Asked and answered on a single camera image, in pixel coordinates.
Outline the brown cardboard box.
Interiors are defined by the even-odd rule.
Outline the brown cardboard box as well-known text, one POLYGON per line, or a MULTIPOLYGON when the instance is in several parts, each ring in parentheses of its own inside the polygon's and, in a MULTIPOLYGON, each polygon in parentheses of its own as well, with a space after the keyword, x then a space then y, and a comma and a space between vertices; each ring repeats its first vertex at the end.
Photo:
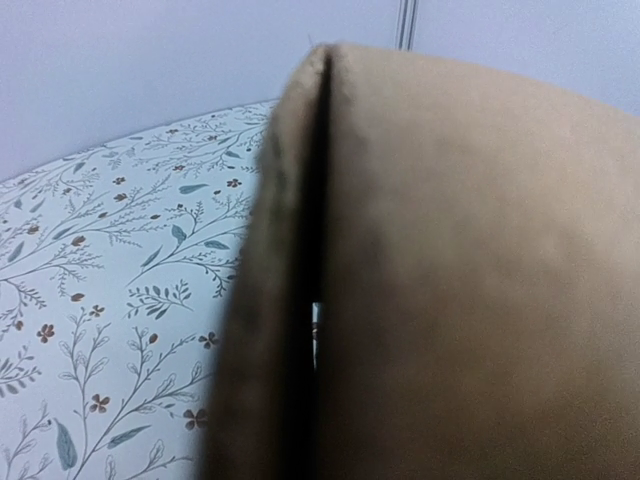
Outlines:
POLYGON ((635 479, 639 120, 314 48, 274 108, 201 479, 635 479))

